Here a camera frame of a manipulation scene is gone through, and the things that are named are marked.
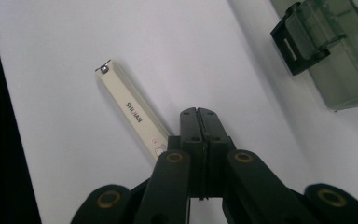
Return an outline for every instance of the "clamp jaw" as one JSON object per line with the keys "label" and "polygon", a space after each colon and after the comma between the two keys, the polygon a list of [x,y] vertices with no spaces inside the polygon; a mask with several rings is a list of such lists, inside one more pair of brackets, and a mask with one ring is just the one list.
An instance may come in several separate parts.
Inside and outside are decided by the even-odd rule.
{"label": "clamp jaw", "polygon": [[358,223],[358,201],[325,184],[304,195],[287,188],[253,152],[236,149],[217,115],[189,108],[181,135],[169,138],[152,176],[135,189],[94,190],[72,221],[80,223],[189,223],[190,198],[223,198],[229,224]]}

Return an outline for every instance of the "brass rivet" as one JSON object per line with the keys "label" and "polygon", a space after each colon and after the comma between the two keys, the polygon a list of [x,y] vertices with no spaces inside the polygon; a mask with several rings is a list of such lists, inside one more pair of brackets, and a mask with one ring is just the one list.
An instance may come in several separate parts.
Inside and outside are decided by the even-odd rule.
{"label": "brass rivet", "polygon": [[342,195],[332,191],[331,189],[319,189],[318,197],[325,203],[334,207],[344,207],[347,205],[347,200],[342,197]]}
{"label": "brass rivet", "polygon": [[240,161],[240,162],[251,162],[253,161],[253,157],[251,155],[249,155],[248,153],[245,152],[239,152],[237,154],[235,154],[235,160]]}
{"label": "brass rivet", "polygon": [[166,157],[168,162],[180,162],[183,160],[183,156],[180,153],[171,153]]}
{"label": "brass rivet", "polygon": [[110,208],[120,202],[121,195],[115,190],[108,190],[98,197],[97,204],[101,208]]}

